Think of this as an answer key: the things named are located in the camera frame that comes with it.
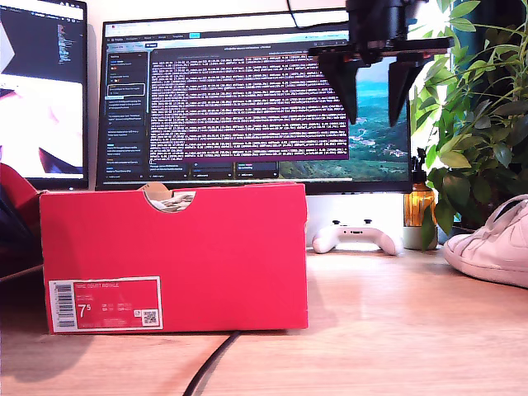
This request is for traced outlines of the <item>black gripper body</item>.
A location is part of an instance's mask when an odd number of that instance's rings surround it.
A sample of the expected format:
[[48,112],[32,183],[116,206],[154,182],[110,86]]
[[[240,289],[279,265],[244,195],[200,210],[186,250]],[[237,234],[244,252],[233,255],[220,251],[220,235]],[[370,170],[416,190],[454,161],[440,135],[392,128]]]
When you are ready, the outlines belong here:
[[360,60],[366,65],[388,57],[421,63],[449,53],[455,45],[451,37],[410,40],[409,27],[417,23],[415,11],[349,11],[348,16],[348,41],[344,45],[313,47],[309,55],[319,61]]

